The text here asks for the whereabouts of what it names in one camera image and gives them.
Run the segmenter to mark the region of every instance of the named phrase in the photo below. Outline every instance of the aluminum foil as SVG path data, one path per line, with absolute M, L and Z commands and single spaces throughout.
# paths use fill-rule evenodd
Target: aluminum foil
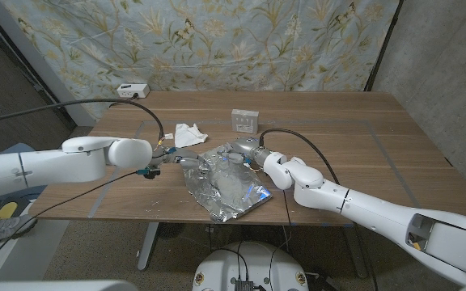
M 207 151 L 199 168 L 183 169 L 190 194 L 215 222 L 238 218 L 272 196 L 251 169 L 228 158 L 230 148 L 225 144 Z

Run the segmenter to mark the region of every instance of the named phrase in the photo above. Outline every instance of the floral fabric backdrop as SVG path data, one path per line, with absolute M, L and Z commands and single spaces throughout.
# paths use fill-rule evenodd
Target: floral fabric backdrop
M 0 0 L 76 99 L 362 91 L 399 0 Z M 107 108 L 85 104 L 96 119 Z

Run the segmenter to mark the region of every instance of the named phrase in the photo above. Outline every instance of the white box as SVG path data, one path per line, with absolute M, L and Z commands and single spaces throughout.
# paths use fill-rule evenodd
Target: white box
M 233 131 L 256 134 L 258 132 L 258 112 L 233 109 L 231 123 Z
M 150 92 L 147 84 L 121 84 L 116 90 L 121 98 L 132 98 L 136 93 L 138 98 L 145 98 Z

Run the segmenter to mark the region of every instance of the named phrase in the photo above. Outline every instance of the table leg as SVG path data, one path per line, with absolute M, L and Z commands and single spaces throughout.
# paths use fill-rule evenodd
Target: table leg
M 159 222 L 150 222 L 146 229 L 142 250 L 139 252 L 138 270 L 145 271 L 150 262 L 150 255 L 154 251 L 155 235 L 158 232 Z
M 368 277 L 364 256 L 362 255 L 361 244 L 357 238 L 355 227 L 343 227 L 345 233 L 346 244 L 349 248 L 349 253 L 352 256 L 352 263 L 354 263 L 355 273 L 361 279 Z

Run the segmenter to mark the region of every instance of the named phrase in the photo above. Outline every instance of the table top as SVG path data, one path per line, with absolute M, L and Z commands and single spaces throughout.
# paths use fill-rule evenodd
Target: table top
M 285 128 L 310 139 L 326 156 L 341 184 L 399 205 L 445 210 L 466 216 L 466 181 L 443 157 L 395 98 L 387 93 L 317 92 L 151 92 L 138 101 L 162 121 L 165 133 L 177 123 L 196 123 L 206 142 L 189 149 L 203 153 L 237 137 L 231 130 L 231 110 L 260 112 L 258 134 Z M 157 141 L 156 123 L 131 105 L 115 106 L 93 128 L 91 136 L 134 137 Z M 166 140 L 164 146 L 173 146 Z M 326 166 L 305 142 L 285 133 L 269 133 L 265 146 L 299 157 L 332 180 Z M 50 185 L 30 213 L 67 200 L 127 170 L 108 167 L 104 179 L 90 183 Z M 288 223 L 282 191 L 259 174 L 273 193 L 266 203 L 229 223 Z M 293 225 L 343 226 L 341 215 L 308 209 L 286 191 Z M 180 165 L 162 165 L 153 180 L 131 175 L 40 215 L 46 219 L 98 219 L 210 223 L 210 215 L 189 194 Z

